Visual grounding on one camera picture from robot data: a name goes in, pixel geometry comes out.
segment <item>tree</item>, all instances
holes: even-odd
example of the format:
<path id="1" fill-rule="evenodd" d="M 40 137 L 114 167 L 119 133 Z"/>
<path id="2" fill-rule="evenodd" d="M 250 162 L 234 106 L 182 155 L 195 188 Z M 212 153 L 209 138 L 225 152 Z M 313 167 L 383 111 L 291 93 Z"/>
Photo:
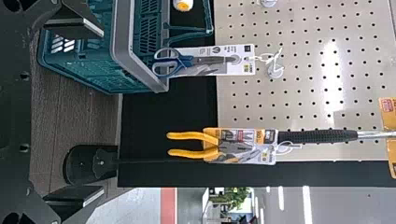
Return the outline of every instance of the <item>tree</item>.
<path id="1" fill-rule="evenodd" d="M 230 210 L 234 208 L 239 210 L 249 193 L 248 188 L 226 188 L 224 195 L 211 197 L 210 201 L 213 203 L 229 203 L 231 205 Z"/>

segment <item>metal rod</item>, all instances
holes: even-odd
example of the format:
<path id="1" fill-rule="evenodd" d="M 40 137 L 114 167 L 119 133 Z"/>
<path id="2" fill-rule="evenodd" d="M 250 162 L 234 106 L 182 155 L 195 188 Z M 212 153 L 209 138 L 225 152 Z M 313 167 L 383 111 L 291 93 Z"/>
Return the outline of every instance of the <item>metal rod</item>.
<path id="1" fill-rule="evenodd" d="M 358 132 L 358 139 L 396 138 L 396 131 L 392 132 Z"/>

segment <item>yellow label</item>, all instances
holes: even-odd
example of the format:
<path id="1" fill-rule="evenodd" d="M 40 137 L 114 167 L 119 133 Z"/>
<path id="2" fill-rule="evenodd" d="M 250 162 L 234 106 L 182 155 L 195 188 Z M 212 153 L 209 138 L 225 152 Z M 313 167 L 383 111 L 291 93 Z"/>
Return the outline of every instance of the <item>yellow label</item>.
<path id="1" fill-rule="evenodd" d="M 389 169 L 393 179 L 396 179 L 396 139 L 388 139 Z"/>
<path id="2" fill-rule="evenodd" d="M 384 129 L 396 130 L 396 98 L 379 98 L 379 106 Z M 388 139 L 387 148 L 390 173 L 396 179 L 396 139 Z"/>
<path id="3" fill-rule="evenodd" d="M 384 129 L 396 130 L 396 98 L 379 98 Z"/>

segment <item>floor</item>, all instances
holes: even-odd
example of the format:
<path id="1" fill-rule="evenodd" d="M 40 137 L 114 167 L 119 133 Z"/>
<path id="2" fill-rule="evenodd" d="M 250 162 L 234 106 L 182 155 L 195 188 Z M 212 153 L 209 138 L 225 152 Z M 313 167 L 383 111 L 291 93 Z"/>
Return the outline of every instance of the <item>floor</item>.
<path id="1" fill-rule="evenodd" d="M 161 223 L 161 189 L 133 189 L 93 212 L 87 224 Z"/>
<path id="2" fill-rule="evenodd" d="M 118 145 L 120 98 L 104 95 L 37 64 L 37 37 L 32 55 L 32 157 L 30 180 L 40 195 L 66 185 L 64 156 L 78 144 Z M 97 183 L 105 188 L 106 202 L 129 189 L 118 189 L 117 179 Z"/>
<path id="3" fill-rule="evenodd" d="M 206 188 L 177 189 L 177 220 L 178 223 L 202 223 L 202 196 Z"/>

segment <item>scissors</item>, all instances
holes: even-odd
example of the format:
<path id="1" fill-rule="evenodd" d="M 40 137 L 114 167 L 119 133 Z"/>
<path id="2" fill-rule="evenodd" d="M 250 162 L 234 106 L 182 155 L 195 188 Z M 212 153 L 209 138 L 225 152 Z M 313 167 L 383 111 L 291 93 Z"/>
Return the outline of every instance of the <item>scissors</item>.
<path id="1" fill-rule="evenodd" d="M 232 63 L 236 61 L 233 57 L 222 56 L 208 56 L 208 57 L 194 57 L 192 55 L 182 55 L 177 49 L 163 48 L 159 49 L 154 54 L 154 65 L 152 65 L 152 72 L 157 77 L 171 77 L 174 76 L 181 69 L 193 67 L 200 64 L 217 64 L 217 63 Z"/>

